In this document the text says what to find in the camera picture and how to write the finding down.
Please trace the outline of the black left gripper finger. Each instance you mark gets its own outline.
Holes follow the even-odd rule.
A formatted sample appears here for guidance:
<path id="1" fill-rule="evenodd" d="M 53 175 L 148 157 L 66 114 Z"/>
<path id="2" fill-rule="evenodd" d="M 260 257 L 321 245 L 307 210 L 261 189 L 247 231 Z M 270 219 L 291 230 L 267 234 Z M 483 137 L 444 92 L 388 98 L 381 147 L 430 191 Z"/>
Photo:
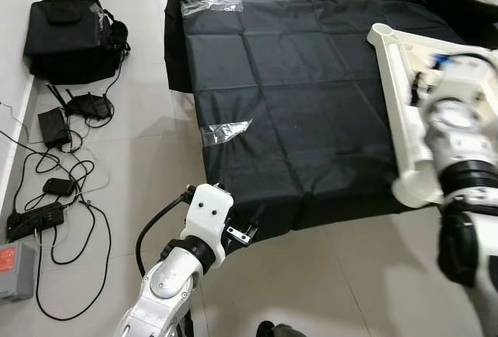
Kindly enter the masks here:
<path id="1" fill-rule="evenodd" d="M 240 231 L 241 247 L 249 247 L 249 245 L 252 244 L 253 238 L 260 227 L 261 216 L 262 212 L 257 210 L 256 213 L 253 213 L 253 215 L 247 219 L 245 224 L 236 224 L 236 226 L 233 226 L 236 230 Z"/>

